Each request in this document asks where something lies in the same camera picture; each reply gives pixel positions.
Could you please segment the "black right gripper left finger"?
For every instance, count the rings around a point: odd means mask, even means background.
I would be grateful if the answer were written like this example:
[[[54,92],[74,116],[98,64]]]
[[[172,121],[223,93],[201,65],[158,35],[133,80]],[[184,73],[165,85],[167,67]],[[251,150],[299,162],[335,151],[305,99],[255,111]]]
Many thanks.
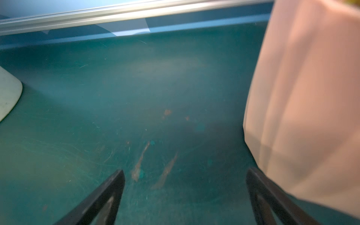
[[[56,225],[114,225],[125,187],[123,170],[116,170]]]

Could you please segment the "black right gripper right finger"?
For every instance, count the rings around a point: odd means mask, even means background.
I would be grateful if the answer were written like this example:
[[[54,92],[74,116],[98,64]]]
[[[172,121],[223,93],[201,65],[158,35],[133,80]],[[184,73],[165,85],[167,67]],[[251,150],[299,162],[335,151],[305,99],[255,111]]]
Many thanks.
[[[318,225],[258,168],[247,171],[247,189],[258,225],[275,225],[274,215],[284,225]]]

